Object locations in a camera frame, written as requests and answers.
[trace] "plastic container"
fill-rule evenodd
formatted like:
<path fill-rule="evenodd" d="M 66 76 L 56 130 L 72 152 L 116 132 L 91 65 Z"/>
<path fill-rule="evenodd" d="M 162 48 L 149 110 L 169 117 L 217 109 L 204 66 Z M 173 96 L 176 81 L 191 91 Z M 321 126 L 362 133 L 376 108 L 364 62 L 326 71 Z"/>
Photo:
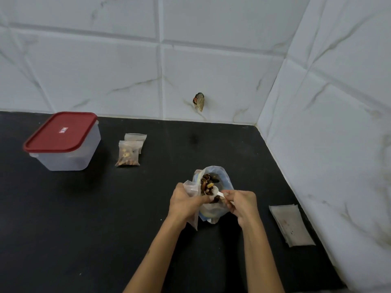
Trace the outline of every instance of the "plastic container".
<path fill-rule="evenodd" d="M 81 171 L 90 163 L 99 142 L 94 113 L 59 112 L 24 143 L 23 149 L 51 171 Z"/>

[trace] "person's right hand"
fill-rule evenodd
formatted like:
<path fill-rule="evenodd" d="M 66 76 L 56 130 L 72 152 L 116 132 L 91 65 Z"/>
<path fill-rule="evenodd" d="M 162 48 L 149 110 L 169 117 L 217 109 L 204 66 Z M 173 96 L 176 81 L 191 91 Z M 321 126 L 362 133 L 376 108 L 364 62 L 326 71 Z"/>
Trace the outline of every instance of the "person's right hand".
<path fill-rule="evenodd" d="M 254 192 L 242 190 L 222 190 L 221 192 L 224 193 L 225 197 L 223 202 L 230 212 L 238 217 L 240 227 L 244 228 L 252 221 L 260 220 L 257 197 Z"/>

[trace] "white scoop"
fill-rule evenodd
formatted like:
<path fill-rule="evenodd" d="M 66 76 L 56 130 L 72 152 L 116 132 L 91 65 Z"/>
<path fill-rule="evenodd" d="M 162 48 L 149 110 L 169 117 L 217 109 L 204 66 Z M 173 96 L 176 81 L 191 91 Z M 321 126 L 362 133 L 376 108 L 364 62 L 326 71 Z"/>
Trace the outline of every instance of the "white scoop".
<path fill-rule="evenodd" d="M 212 187 L 212 193 L 213 193 L 213 197 L 215 197 L 215 196 L 218 195 L 218 196 L 220 196 L 220 197 L 225 198 L 225 197 L 224 197 L 224 194 L 223 194 L 222 192 L 220 192 L 219 189 L 218 189 L 216 186 L 213 186 L 213 187 Z"/>

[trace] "forearm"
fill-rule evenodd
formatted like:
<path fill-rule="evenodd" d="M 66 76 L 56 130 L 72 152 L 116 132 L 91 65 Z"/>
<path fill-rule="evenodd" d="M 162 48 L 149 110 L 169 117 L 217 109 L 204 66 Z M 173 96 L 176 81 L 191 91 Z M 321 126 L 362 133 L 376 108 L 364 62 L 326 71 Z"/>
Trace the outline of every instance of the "forearm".
<path fill-rule="evenodd" d="M 248 292 L 283 293 L 273 254 L 261 219 L 243 227 Z"/>
<path fill-rule="evenodd" d="M 124 293 L 161 291 L 180 232 L 176 221 L 167 217 Z"/>

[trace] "hand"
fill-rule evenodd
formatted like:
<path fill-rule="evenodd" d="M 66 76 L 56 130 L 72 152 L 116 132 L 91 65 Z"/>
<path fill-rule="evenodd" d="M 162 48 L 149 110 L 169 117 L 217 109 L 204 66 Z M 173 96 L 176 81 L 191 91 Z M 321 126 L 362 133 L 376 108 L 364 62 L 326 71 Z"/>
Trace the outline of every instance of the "hand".
<path fill-rule="evenodd" d="M 242 190 L 222 190 L 227 205 L 232 214 L 238 217 L 240 227 L 244 228 L 254 220 L 260 220 L 257 197 L 254 192 Z"/>
<path fill-rule="evenodd" d="M 204 203 L 213 201 L 213 198 L 209 195 L 189 197 L 183 188 L 183 183 L 178 183 L 170 199 L 167 218 L 174 219 L 174 221 L 180 224 L 181 229 L 183 229 L 186 226 L 187 219 L 193 216 Z"/>

